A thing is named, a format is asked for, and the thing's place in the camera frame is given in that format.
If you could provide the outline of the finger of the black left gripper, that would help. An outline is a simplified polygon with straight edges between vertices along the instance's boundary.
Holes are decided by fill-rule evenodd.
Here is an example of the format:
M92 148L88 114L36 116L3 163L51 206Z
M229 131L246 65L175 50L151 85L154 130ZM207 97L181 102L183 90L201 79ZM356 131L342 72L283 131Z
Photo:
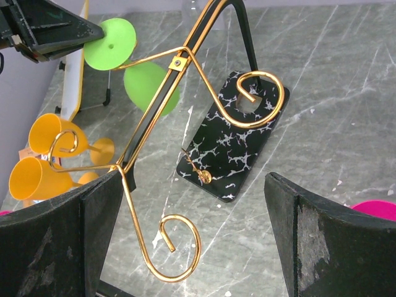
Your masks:
M35 62L59 59L105 36L103 29L52 1L1 1L1 48Z

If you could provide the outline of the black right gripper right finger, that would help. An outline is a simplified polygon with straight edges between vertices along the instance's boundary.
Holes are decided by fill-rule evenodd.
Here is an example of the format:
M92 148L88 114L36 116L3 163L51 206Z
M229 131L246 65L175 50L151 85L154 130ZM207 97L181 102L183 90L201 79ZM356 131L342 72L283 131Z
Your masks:
M289 296L395 296L395 222L275 172L264 195Z

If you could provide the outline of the pink wine glass back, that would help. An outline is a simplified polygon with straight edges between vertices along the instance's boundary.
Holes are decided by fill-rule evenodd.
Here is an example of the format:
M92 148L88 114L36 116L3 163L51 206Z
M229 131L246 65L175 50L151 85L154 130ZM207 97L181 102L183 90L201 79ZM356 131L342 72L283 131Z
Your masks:
M367 200L352 205L351 208L374 217L395 221L395 203L393 202L386 200Z

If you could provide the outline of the green wine glass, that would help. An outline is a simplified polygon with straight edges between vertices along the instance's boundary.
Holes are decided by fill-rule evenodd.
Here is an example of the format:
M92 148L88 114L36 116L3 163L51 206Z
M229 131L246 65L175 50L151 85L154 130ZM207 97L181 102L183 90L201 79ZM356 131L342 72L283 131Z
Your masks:
M84 44L85 62L95 70L110 71L131 63L129 59L137 43L136 30L130 21L108 19L100 24L105 36ZM129 99L146 111L163 82L167 71L153 61L145 61L124 69L124 88Z

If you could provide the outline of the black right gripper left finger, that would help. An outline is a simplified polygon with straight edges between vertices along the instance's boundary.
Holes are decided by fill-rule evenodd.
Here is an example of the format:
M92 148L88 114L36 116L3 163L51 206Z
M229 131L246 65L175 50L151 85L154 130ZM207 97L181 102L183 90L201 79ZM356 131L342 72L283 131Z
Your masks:
M1 296L94 296L123 187L112 171L1 217Z

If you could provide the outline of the yellow wine glass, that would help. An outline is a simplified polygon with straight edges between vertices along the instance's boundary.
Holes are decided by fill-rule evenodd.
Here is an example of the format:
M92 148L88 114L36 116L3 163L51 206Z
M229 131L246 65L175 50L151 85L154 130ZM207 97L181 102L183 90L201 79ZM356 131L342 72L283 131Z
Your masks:
M115 153L111 139L99 138L90 144L79 126L53 113L44 114L33 123L28 144L34 152L40 154L47 154L53 145L52 155L60 158L76 157L88 150L90 159L96 166L108 164Z
M9 191L16 200L46 200L97 178L98 175L91 171L75 182L70 173L53 170L48 161L27 157L13 168L9 177Z

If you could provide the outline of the pink wine glass front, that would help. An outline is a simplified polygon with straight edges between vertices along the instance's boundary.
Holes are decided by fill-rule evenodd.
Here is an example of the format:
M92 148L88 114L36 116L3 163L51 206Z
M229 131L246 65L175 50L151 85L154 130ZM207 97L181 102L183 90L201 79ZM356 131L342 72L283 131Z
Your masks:
M1 211L0 216L4 216L4 215L10 214L10 213L12 213L12 211Z

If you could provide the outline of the black gold wine glass rack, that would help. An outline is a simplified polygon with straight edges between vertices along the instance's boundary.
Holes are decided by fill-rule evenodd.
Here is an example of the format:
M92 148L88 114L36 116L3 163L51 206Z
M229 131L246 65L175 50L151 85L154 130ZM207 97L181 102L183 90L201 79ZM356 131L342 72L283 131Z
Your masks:
M177 172L224 202L240 192L258 154L270 136L279 114L288 101L289 90L275 75L259 71L248 18L242 1L209 1L185 43L171 50L174 56L168 72L149 99L125 152L116 164L108 166L101 178L75 189L66 197L77 203L79 218L111 206L119 199L132 201L136 188L133 167L137 156L180 80L190 65L197 65L196 53L217 17L226 6L235 8L251 70L232 72L219 92L212 92L214 103L184 150Z

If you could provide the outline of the pink wine glass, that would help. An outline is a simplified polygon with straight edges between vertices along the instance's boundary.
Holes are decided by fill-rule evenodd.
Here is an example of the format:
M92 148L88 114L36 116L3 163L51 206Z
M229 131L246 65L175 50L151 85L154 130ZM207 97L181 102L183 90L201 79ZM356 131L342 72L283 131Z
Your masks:
M4 215L10 214L10 213L12 213L12 211L1 211L0 216L4 216Z
M352 205L351 208L374 217L395 221L395 203L393 202L386 200L367 200Z

